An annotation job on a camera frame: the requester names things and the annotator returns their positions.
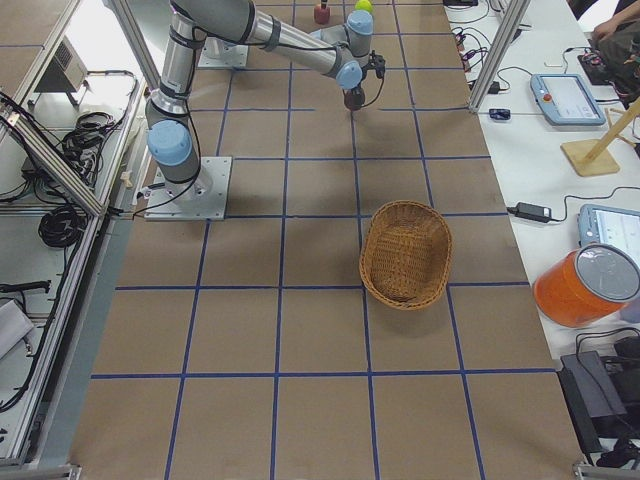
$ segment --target robotic arm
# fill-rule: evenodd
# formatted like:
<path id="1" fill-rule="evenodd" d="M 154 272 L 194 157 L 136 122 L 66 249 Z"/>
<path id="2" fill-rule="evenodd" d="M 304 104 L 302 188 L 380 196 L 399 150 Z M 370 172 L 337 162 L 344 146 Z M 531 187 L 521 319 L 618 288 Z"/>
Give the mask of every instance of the robotic arm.
<path id="1" fill-rule="evenodd" d="M 361 82 L 370 70 L 384 79 L 385 61 L 370 52 L 373 17 L 356 10 L 343 25 L 308 34 L 256 10 L 252 0 L 171 0 L 173 19 L 160 87 L 147 103 L 148 145 L 179 203 L 196 200 L 210 188 L 188 130 L 187 101 L 197 51 L 207 35 L 236 45 L 259 46 L 334 78 L 345 90 L 345 106 L 365 102 Z"/>
<path id="2" fill-rule="evenodd" d="M 373 17 L 365 10 L 352 12 L 344 25 L 308 34 L 256 10 L 251 0 L 172 0 L 171 5 L 174 15 L 161 85 L 152 92 L 147 109 L 150 126 L 187 115 L 196 52 L 207 35 L 260 46 L 335 78 L 348 92 L 345 105 L 350 110 L 364 104 L 361 82 L 367 71 L 384 77 L 384 59 L 370 53 Z"/>

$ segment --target person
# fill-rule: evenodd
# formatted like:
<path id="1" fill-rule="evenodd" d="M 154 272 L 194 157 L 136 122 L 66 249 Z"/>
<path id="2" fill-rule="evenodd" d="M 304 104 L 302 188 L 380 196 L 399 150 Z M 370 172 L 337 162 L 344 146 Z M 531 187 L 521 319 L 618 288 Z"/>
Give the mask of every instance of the person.
<path id="1" fill-rule="evenodd" d="M 640 63 L 632 55 L 640 55 L 640 0 L 615 13 L 597 25 L 591 34 L 593 47 L 611 72 L 616 85 L 632 101 L 640 93 Z"/>

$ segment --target person's hand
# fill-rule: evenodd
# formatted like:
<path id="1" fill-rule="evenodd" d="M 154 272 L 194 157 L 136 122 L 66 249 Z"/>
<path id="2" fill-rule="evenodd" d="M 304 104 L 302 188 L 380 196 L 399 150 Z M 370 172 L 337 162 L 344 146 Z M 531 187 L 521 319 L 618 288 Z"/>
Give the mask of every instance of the person's hand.
<path id="1" fill-rule="evenodd" d="M 593 32 L 591 32 L 591 39 L 597 44 L 600 40 L 604 40 L 614 34 L 617 29 L 618 22 L 612 18 L 594 28 Z"/>

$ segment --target gray lid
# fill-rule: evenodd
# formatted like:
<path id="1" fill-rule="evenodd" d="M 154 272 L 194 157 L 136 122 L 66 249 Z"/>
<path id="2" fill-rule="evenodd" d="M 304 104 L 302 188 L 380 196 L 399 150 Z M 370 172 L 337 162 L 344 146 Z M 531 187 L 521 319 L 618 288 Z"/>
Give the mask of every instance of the gray lid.
<path id="1" fill-rule="evenodd" d="M 576 255 L 575 266 L 584 286 L 604 300 L 628 302 L 640 294 L 640 270 L 611 245 L 587 245 Z"/>

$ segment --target tablet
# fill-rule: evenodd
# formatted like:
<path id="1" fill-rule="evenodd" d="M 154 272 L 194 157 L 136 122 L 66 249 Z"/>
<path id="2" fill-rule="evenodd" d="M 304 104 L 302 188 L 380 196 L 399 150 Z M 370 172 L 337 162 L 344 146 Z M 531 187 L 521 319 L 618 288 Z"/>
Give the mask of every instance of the tablet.
<path id="1" fill-rule="evenodd" d="M 602 110 L 580 75 L 537 74 L 531 91 L 545 118 L 552 125 L 602 125 Z"/>
<path id="2" fill-rule="evenodd" d="M 613 245 L 640 265 L 640 212 L 586 204 L 580 209 L 578 229 L 580 245 Z"/>

